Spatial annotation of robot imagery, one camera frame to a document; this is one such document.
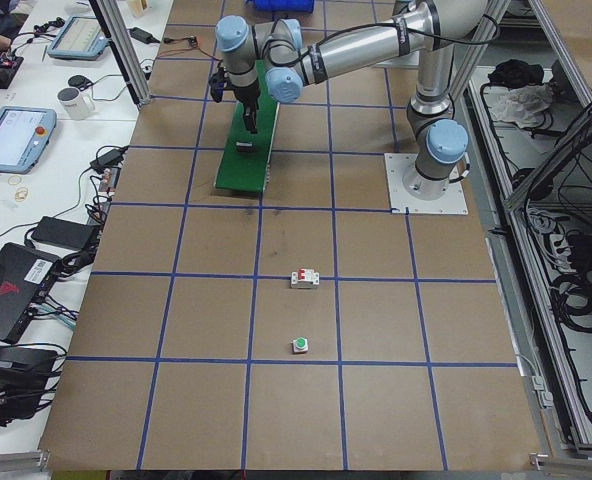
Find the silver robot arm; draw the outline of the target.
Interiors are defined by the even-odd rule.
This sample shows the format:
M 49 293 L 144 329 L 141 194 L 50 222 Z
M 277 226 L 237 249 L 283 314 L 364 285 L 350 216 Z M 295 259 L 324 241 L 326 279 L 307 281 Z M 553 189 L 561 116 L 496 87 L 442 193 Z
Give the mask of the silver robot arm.
M 242 105 L 243 124 L 257 131 L 261 90 L 279 103 L 296 101 L 302 90 L 386 60 L 419 55 L 417 87 L 409 101 L 408 120 L 419 154 L 405 186 L 422 196 L 429 188 L 445 188 L 468 141 L 455 140 L 462 127 L 449 116 L 456 98 L 451 90 L 454 47 L 483 46 L 467 36 L 487 19 L 485 1 L 414 1 L 391 18 L 336 31 L 304 45 L 296 19 L 251 24 L 228 15 L 216 25 L 222 61 L 210 78 L 210 94 L 219 102 L 233 92 Z

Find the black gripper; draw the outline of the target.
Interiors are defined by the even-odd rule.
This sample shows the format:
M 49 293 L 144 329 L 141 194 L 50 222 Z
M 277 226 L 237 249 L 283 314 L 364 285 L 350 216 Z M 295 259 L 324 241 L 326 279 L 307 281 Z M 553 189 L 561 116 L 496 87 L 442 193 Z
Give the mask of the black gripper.
M 233 91 L 236 99 L 244 107 L 242 118 L 245 129 L 252 134 L 257 134 L 257 110 L 259 108 L 260 85 L 234 86 Z

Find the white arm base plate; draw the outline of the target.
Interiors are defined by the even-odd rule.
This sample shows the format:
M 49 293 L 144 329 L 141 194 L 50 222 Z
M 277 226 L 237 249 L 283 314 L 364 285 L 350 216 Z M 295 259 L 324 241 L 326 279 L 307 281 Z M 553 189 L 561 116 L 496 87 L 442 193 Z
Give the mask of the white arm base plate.
M 467 215 L 459 164 L 448 180 L 432 181 L 416 170 L 415 153 L 384 155 L 390 211 L 394 214 Z

